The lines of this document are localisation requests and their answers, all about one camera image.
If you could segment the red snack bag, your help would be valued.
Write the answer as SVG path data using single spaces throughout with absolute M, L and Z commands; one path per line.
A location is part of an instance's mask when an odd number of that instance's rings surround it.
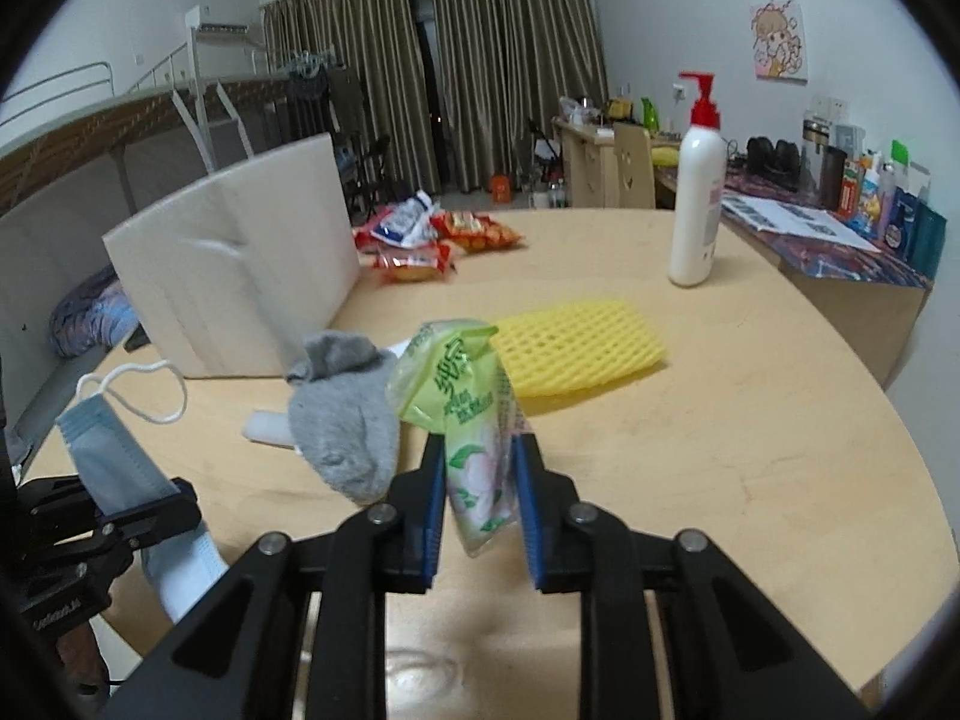
M 442 280 L 454 270 L 452 247 L 430 241 L 415 249 L 392 247 L 360 229 L 353 234 L 356 250 L 368 259 L 368 265 L 384 280 L 393 283 L 423 283 Z

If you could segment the metal bunk bed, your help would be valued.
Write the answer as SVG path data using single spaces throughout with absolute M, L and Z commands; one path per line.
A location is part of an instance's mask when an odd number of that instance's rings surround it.
M 101 238 L 179 185 L 280 143 L 286 68 L 245 39 L 185 39 L 125 93 L 106 60 L 21 86 L 2 103 L 2 447 L 43 444 L 78 361 L 47 343 L 50 312 L 106 266 Z

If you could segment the orange box on floor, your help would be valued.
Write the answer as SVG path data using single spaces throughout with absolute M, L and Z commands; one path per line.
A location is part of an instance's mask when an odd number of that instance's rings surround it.
M 491 199 L 498 205 L 507 205 L 512 202 L 511 179 L 505 174 L 494 174 L 490 181 Z

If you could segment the blue face mask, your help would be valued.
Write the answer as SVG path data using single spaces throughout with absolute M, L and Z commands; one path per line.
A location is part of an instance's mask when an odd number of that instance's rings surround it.
M 166 359 L 151 364 L 126 362 L 105 376 L 82 376 L 76 382 L 75 405 L 55 420 L 78 476 L 103 514 L 117 515 L 155 504 L 179 491 L 114 411 L 121 405 L 155 426 L 179 421 L 187 410 L 189 395 L 182 394 L 178 408 L 169 415 L 152 415 L 114 388 L 114 382 L 125 374 L 148 376 L 158 371 L 171 372 L 178 385 L 185 383 L 182 372 Z M 199 523 L 143 550 L 142 569 L 167 617 L 179 622 L 228 571 L 228 564 L 208 528 Z

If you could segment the grey sock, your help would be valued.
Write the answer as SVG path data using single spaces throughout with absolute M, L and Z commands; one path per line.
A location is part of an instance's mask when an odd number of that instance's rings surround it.
M 400 422 L 386 397 L 397 356 L 359 333 L 327 330 L 291 367 L 288 424 L 299 453 L 356 505 L 382 499 L 397 468 Z

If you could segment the printed paper sheet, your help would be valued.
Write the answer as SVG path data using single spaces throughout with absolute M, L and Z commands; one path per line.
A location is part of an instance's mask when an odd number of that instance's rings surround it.
M 727 215 L 736 218 L 754 232 L 770 232 L 775 236 L 828 242 L 871 254 L 878 252 L 872 242 L 861 238 L 857 232 L 825 210 L 732 192 L 724 192 L 721 203 L 722 210 L 726 211 Z

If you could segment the wooden smiley chair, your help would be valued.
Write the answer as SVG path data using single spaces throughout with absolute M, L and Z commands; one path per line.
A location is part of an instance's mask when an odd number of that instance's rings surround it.
M 646 128 L 617 122 L 615 133 L 615 160 L 619 171 L 620 206 L 654 210 L 656 208 L 656 179 L 652 165 L 651 138 Z

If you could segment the white lotion pump bottle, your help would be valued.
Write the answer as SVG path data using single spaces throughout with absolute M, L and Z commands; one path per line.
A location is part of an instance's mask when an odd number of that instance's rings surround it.
M 708 280 L 713 270 L 727 145 L 721 137 L 719 107 L 711 98 L 715 75 L 681 71 L 679 76 L 697 83 L 698 93 L 690 107 L 690 127 L 680 142 L 667 275 L 675 286 L 693 288 Z

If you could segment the wooden desk with drawers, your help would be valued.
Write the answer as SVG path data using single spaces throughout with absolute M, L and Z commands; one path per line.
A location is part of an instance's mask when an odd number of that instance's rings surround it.
M 553 119 L 553 130 L 562 144 L 566 196 L 571 208 L 622 208 L 613 125 L 578 125 L 560 117 Z M 675 161 L 679 144 L 651 135 L 649 138 L 656 179 L 656 158 Z

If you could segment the white air conditioner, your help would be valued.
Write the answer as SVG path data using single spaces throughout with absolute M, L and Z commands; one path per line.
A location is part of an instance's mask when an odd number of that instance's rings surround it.
M 184 15 L 185 29 L 200 37 L 245 39 L 249 25 L 231 16 L 223 15 L 210 5 L 195 5 Z

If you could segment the blue patterned quilt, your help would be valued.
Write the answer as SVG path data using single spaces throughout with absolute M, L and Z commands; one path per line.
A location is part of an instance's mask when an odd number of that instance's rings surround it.
M 47 324 L 50 351 L 62 359 L 116 344 L 139 327 L 139 317 L 114 266 L 106 265 L 60 299 Z

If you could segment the black headphones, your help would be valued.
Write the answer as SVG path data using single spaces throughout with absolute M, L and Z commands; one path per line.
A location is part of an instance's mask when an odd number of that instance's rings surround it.
M 800 151 L 786 140 L 752 137 L 745 151 L 745 171 L 778 187 L 797 192 L 800 184 Z

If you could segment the orange peanut snack bag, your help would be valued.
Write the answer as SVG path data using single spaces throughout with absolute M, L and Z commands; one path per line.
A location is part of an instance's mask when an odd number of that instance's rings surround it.
M 431 216 L 430 223 L 439 239 L 474 254 L 512 249 L 523 242 L 523 236 L 512 227 L 473 211 L 439 211 Z

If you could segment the yellow foam fruit net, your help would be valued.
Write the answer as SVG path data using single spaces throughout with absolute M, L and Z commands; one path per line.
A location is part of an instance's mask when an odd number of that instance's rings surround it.
M 567 302 L 498 320 L 491 344 L 521 398 L 607 387 L 652 371 L 667 356 L 640 311 L 619 299 Z

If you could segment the brown window curtains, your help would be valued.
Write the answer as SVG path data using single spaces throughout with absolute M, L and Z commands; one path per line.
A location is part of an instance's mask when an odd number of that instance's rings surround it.
M 373 135 L 394 142 L 405 181 L 470 192 L 516 179 L 527 126 L 550 125 L 565 98 L 608 94 L 590 0 L 428 0 L 430 37 L 415 0 L 268 0 L 275 59 L 332 52 L 370 95 Z

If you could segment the white styrofoam box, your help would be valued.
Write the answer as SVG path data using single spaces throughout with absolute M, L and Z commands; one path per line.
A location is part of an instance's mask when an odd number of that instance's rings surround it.
M 359 277 L 325 135 L 181 188 L 103 244 L 151 343 L 189 379 L 283 376 Z

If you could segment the blue white snack bag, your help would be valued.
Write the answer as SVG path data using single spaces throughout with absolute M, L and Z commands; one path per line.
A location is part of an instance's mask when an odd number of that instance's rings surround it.
M 394 203 L 370 227 L 370 236 L 395 249 L 420 249 L 436 239 L 433 219 L 438 205 L 423 190 Z

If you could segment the black folding chair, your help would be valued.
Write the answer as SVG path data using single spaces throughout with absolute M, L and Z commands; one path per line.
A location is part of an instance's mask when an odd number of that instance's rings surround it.
M 343 198 L 350 220 L 369 220 L 381 206 L 395 202 L 394 179 L 387 160 L 389 149 L 391 137 L 381 135 L 361 153 L 352 153 L 352 164 L 342 174 Z

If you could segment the anime girl wall poster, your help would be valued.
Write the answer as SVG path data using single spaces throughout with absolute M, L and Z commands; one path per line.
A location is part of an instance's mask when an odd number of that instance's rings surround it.
M 750 10 L 754 70 L 760 80 L 807 82 L 807 41 L 796 0 L 768 0 Z

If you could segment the green tissue packet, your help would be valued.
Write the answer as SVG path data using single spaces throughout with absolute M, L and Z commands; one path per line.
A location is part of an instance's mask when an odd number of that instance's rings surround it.
M 478 320 L 423 323 L 386 385 L 400 421 L 443 439 L 446 496 L 471 556 L 516 520 L 512 439 L 527 431 L 496 333 Z

